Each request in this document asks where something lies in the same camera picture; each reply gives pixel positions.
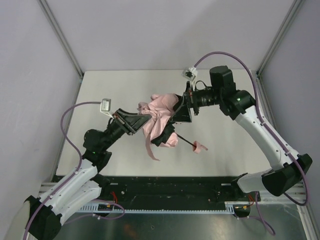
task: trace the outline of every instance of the red wire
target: red wire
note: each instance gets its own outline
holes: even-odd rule
[[[113,201],[115,200],[115,203],[117,204],[118,203],[118,198],[117,198],[115,192],[112,191],[111,194],[113,195]]]
[[[254,198],[250,195],[250,194],[248,194],[248,197],[249,197],[249,201],[250,201],[250,206],[252,206],[253,204],[255,204],[255,200],[254,200]]]

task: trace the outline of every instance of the cable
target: cable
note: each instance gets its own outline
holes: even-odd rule
[[[257,91],[257,86],[254,80],[254,77],[252,75],[252,73],[250,72],[249,68],[245,65],[245,63],[243,61],[241,61],[238,57],[224,52],[224,51],[213,51],[213,52],[209,52],[208,54],[204,55],[202,58],[199,59],[199,61],[197,61],[194,65],[194,67],[196,68],[204,59],[206,59],[207,57],[211,56],[211,55],[226,55],[229,56],[235,60],[237,60],[246,70],[246,72],[249,74],[249,77],[251,79],[252,82],[252,86],[253,86],[253,91],[254,91],[254,98],[255,98],[255,111],[257,113],[257,116],[261,122],[261,124],[263,124],[265,122],[265,120],[262,117],[260,108],[259,108],[259,100],[258,100],[258,91]],[[284,193],[284,195],[290,199],[292,202],[294,202],[295,204],[299,205],[299,206],[306,206],[309,202],[309,185],[307,182],[307,178],[306,175],[303,171],[303,169],[301,168],[300,164],[298,163],[298,161],[296,160],[296,158],[290,153],[289,149],[285,146],[285,144],[278,138],[278,136],[276,135],[276,133],[268,126],[268,124],[263,124],[263,126],[265,127],[265,129],[270,133],[270,135],[274,138],[274,140],[282,147],[282,149],[286,152],[289,153],[288,156],[289,158],[294,162],[294,164],[296,165],[296,167],[298,168],[301,176],[302,176],[302,180],[304,182],[304,187],[305,187],[305,202],[301,203],[298,202],[296,200],[294,200],[291,196],[289,196],[287,193]]]
[[[113,201],[115,201],[115,203],[117,204],[117,203],[118,203],[118,198],[117,198],[115,192],[112,191],[111,194],[112,194],[112,196],[113,196]]]
[[[272,235],[272,236],[275,236],[276,235],[276,232],[275,230],[273,229],[273,227],[267,223],[264,219],[264,217],[262,216],[261,212],[260,212],[260,207],[259,207],[259,204],[258,204],[258,194],[259,192],[256,192],[255,193],[255,206],[256,206],[256,210],[258,211],[258,214],[259,214],[259,217],[257,216],[252,216],[251,218],[254,218],[254,219],[257,219],[259,221],[262,222],[262,224],[264,225],[265,229]]]
[[[114,121],[114,118],[113,117],[110,117],[109,121],[108,121],[108,127],[110,126],[110,124]]]
[[[28,221],[26,227],[25,227],[25,231],[23,234],[23,240],[27,240],[27,236],[28,236],[28,232],[31,226],[31,223],[33,222],[33,220],[35,219],[36,215],[39,213],[40,209],[46,204],[46,202],[50,199],[50,196],[53,196],[56,194],[57,191],[59,191],[67,182],[69,182],[76,174],[75,172],[77,172],[82,164],[82,155],[80,150],[76,147],[76,145],[74,145],[71,140],[68,138],[67,133],[64,130],[64,119],[65,116],[67,115],[67,113],[69,113],[71,110],[73,110],[74,108],[78,107],[78,106],[82,106],[82,105],[88,105],[88,104],[100,104],[101,102],[99,101],[86,101],[86,102],[81,102],[78,104],[75,104],[71,107],[69,107],[62,115],[61,120],[60,120],[60,129],[62,131],[63,136],[65,137],[65,139],[67,140],[67,142],[76,150],[76,152],[79,155],[79,164],[76,167],[75,171],[70,175],[70,177],[68,177],[60,186],[58,186],[47,198],[45,198],[43,200],[43,202],[39,205],[39,207],[34,211],[34,213],[32,214],[30,220]]]
[[[249,196],[249,201],[250,201],[250,205],[249,206],[251,207],[253,204],[255,204],[255,200],[253,199],[253,197],[250,194],[248,194],[248,196]]]
[[[260,221],[264,228],[272,235],[272,236],[275,236],[276,235],[276,231],[274,230],[274,228],[270,225],[270,223],[268,223],[267,221],[265,221],[265,219],[262,217],[261,215],[261,212],[260,212],[260,207],[258,205],[258,194],[259,192],[256,192],[255,193],[255,205],[256,205],[256,209],[257,209],[257,212],[259,214],[259,217],[257,216],[245,216],[245,217],[239,217],[237,216],[236,214],[234,214],[234,216],[237,218],[237,219],[255,219],[255,220],[258,220]]]
[[[196,90],[197,90],[197,83],[199,83],[199,82],[203,83],[204,88],[206,88],[206,87],[207,87],[207,85],[205,84],[205,82],[204,82],[204,81],[199,80],[199,81],[196,81],[196,82],[195,82],[195,85],[194,85],[194,87],[195,87],[195,89],[196,89]]]
[[[90,213],[90,214],[84,214],[84,215],[78,216],[78,217],[76,217],[76,218],[74,218],[74,219],[72,219],[72,220],[66,221],[66,222],[64,223],[64,225],[66,225],[66,224],[71,224],[71,223],[73,223],[73,222],[75,222],[75,221],[77,221],[77,220],[79,220],[79,219],[83,219],[83,218],[86,218],[86,217],[97,217],[98,220],[99,220],[99,219],[104,219],[104,220],[116,220],[116,219],[121,218],[123,215],[125,215],[125,209],[124,209],[124,207],[121,206],[121,205],[119,205],[119,204],[117,204],[117,203],[115,203],[115,202],[104,201],[104,200],[100,200],[100,199],[95,199],[95,200],[93,200],[93,201],[102,202],[102,203],[107,203],[107,204],[110,204],[110,205],[117,206],[118,208],[120,208],[120,209],[122,210],[122,213],[121,213],[121,215],[115,216],[115,217],[100,216],[100,215],[94,214],[94,213],[93,213],[93,214],[92,214],[92,213]]]
[[[113,196],[113,201],[116,203],[116,197],[115,197],[115,195],[113,194],[113,192],[110,192],[110,194]]]

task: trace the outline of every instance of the pink towel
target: pink towel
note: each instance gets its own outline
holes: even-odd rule
[[[148,155],[153,160],[159,161],[155,158],[151,150],[151,141],[161,135],[164,131],[167,122],[171,116],[175,113],[174,105],[178,102],[178,97],[175,94],[158,95],[153,94],[151,96],[151,102],[140,102],[138,105],[138,111],[140,114],[149,114],[151,119],[142,127],[145,137],[145,147]],[[178,136],[175,132],[171,134],[166,143],[161,143],[160,147],[174,148],[178,144]],[[201,149],[208,150],[205,146],[195,141],[193,151],[199,153]]]

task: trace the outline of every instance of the gray wall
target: gray wall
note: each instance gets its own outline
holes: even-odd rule
[[[280,134],[313,164],[307,174],[320,224],[320,1],[307,0],[263,73]]]
[[[79,80],[36,0],[0,7],[0,239],[50,176]]]
[[[257,69],[293,0],[47,0],[83,70]],[[241,65],[226,56],[199,66]]]

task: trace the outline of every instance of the metal frame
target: metal frame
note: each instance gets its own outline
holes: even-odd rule
[[[77,87],[77,91],[75,93],[75,96],[74,96],[74,99],[73,99],[73,102],[72,104],[75,105],[76,102],[77,102],[77,99],[78,99],[78,95],[80,93],[80,88],[81,88],[81,82],[79,83],[78,87]],[[68,133],[68,130],[69,130],[69,126],[70,126],[70,122],[71,122],[71,118],[74,114],[74,109],[72,111],[70,111],[69,115],[66,117],[66,119],[64,120],[65,123],[66,123],[66,126],[65,126],[65,132]],[[53,170],[51,172],[51,175],[49,177],[49,180],[52,181],[55,174],[56,174],[56,171],[57,171],[57,168],[58,168],[58,164],[59,164],[59,161],[60,161],[60,157],[61,157],[61,154],[62,154],[62,150],[64,148],[64,144],[65,144],[65,141],[66,141],[66,138],[63,137],[61,139],[61,142],[59,144],[59,152],[54,160],[54,164],[53,164]]]
[[[74,70],[78,74],[79,78],[83,79],[84,73],[82,72],[80,65],[79,65],[73,51],[71,50],[71,47],[68,44],[63,32],[61,31],[61,28],[60,28],[60,26],[54,16],[53,12],[51,11],[47,1],[46,0],[37,0],[37,2],[39,3],[44,15],[46,16],[46,19],[48,20],[50,26],[52,27],[52,30],[54,31],[57,39],[61,43],[61,46],[62,46],[65,54],[70,59]]]
[[[284,36],[288,32],[291,24],[293,23],[294,19],[296,18],[299,10],[301,9],[302,5],[305,3],[306,0],[294,0],[289,9],[288,13],[286,14],[278,32],[276,33],[266,55],[264,56],[260,66],[257,69],[257,74],[260,77],[261,73],[266,68],[266,65],[274,55],[275,51],[278,49],[281,41],[283,40]]]
[[[233,205],[247,205],[248,199],[247,195],[238,196],[237,200],[235,199],[233,188],[231,187],[230,182],[236,177],[226,176],[226,177],[135,177],[135,176],[108,176],[108,179],[111,181],[110,188],[104,193],[101,194],[101,198],[107,201],[112,201],[112,196],[109,192],[114,191],[117,193],[117,198],[121,202],[121,204],[126,204],[126,209],[128,213],[213,213],[226,214],[226,211],[230,214],[233,214],[232,211],[228,211],[227,207]],[[55,182],[44,182],[41,185],[39,195],[50,190],[56,183]],[[168,206],[169,203],[162,204],[161,201],[165,199],[165,196],[171,197],[180,197],[180,194],[184,194],[193,198],[195,202],[188,202],[188,207],[186,210],[178,210],[176,208],[169,207],[166,210],[161,210],[163,206]],[[302,183],[297,183],[294,187],[287,191],[287,193],[294,198],[296,201],[303,202],[306,199],[306,194],[304,190],[304,186]],[[148,202],[150,201],[150,197],[153,197],[153,202],[157,202],[156,207],[154,208],[150,206],[146,206],[145,204],[136,205],[133,201],[140,199],[136,199],[139,197],[147,198]],[[268,191],[260,191],[260,195],[258,197],[259,202],[263,205],[274,205],[274,204],[286,204],[293,205],[293,202],[290,201],[287,197],[280,196],[275,197]],[[196,205],[196,202],[202,202],[201,205],[205,208],[205,210],[201,210],[201,207],[193,207]],[[86,211],[87,212],[99,212],[96,211],[97,208],[85,207],[81,208],[79,212]]]
[[[257,74],[255,80],[256,80],[256,83],[258,86],[261,107],[262,107],[265,115],[267,116],[269,122],[273,125],[273,127],[275,129],[277,129],[276,122],[275,122],[275,119],[274,119],[274,116],[273,116],[273,113],[272,113],[272,110],[271,110],[271,107],[270,107],[270,104],[269,104],[269,101],[268,101],[268,98],[267,98],[267,95],[266,95],[266,92],[265,92],[265,89],[263,86],[262,76],[261,75],[258,76],[258,74]],[[299,201],[304,202],[306,191],[304,190],[304,188],[301,188],[301,187],[303,187],[303,184],[299,183],[299,184],[296,184],[294,187],[292,187],[289,191],[291,194],[294,194],[296,197],[297,196],[296,193],[299,196],[299,194],[300,194],[299,192],[301,192],[301,189],[303,189],[304,198],[302,199],[300,197]],[[284,197],[283,195],[280,196],[279,198],[277,198],[277,201],[279,201],[279,202],[274,202],[274,196],[269,195],[268,193],[265,195],[265,193],[261,192],[260,195],[261,195],[261,201],[265,200],[264,204],[270,204],[272,202],[273,203],[281,203],[281,204],[292,204],[292,202],[290,202],[290,200],[288,198],[286,199],[286,197]],[[302,225],[304,228],[306,238],[308,240],[320,239],[319,228],[317,226],[317,222],[314,218],[310,204],[308,204],[307,206],[297,206],[297,209],[298,209],[298,212],[299,212],[299,215],[301,218],[301,222],[302,222]]]
[[[104,213],[122,213],[123,211],[121,209],[113,209],[112,211],[101,211],[98,210],[99,205],[101,204],[105,204],[107,205],[107,203],[96,203],[96,202],[89,202],[87,204],[85,204],[83,207],[81,207],[77,213],[100,213],[100,214],[104,214]],[[147,214],[147,213],[151,213],[151,214],[235,214],[235,210],[234,210],[234,206],[233,204],[225,204],[225,210],[192,210],[192,211],[185,211],[185,210],[173,210],[173,211],[169,211],[169,210],[126,210],[125,211],[126,214]]]

